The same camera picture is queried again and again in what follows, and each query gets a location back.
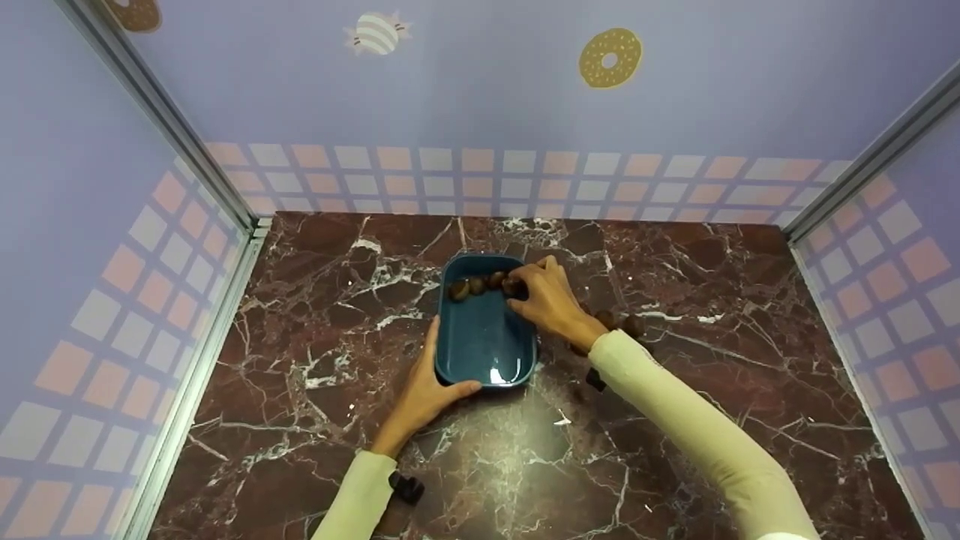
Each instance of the candy illustration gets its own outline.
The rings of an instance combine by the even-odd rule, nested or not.
[[[345,28],[349,39],[347,47],[356,54],[369,51],[377,55],[389,55],[401,39],[410,37],[410,23],[400,21],[400,12],[385,15],[366,12],[360,15],[356,28]]]
[[[160,27],[156,0],[107,0],[104,4],[128,32],[152,32]]]

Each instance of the checkered pattern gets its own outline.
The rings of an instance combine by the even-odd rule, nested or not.
[[[208,144],[257,213],[279,209],[786,225],[849,161]]]
[[[923,219],[880,176],[799,248],[907,492],[960,539],[960,254]]]
[[[0,537],[114,533],[241,236],[177,160],[22,401],[0,411]]]

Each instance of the red marble surface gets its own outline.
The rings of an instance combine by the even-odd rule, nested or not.
[[[663,365],[796,482],[824,538],[921,538],[780,232],[766,226],[281,213],[151,534],[304,538],[369,444],[460,251],[555,255],[593,310],[638,314]],[[656,427],[543,337],[522,389],[403,452],[426,484],[375,538],[735,538]]]

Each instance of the purple wall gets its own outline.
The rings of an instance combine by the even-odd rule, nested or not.
[[[958,149],[960,111],[799,246],[893,466],[937,540],[960,540]]]
[[[102,538],[237,231],[53,3],[0,4],[0,70],[0,537]]]
[[[224,167],[259,176],[238,186],[263,213],[785,224],[960,59],[953,0],[158,5],[133,42]],[[411,37],[381,33],[389,54],[345,45],[397,10]],[[638,69],[588,86],[581,51],[621,26]]]

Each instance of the donut illustration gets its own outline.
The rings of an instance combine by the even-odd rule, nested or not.
[[[396,49],[401,39],[410,37],[409,22],[400,21],[400,12],[385,15],[377,12],[366,12],[360,15],[356,28],[345,28],[349,36],[347,47],[359,55],[364,51],[376,55],[389,55]]]
[[[152,32],[160,27],[156,0],[104,0],[104,4],[128,32]]]
[[[626,28],[611,28],[594,36],[580,53],[580,76],[591,88],[613,88],[633,77],[640,64],[643,46]],[[604,58],[612,56],[612,64]]]

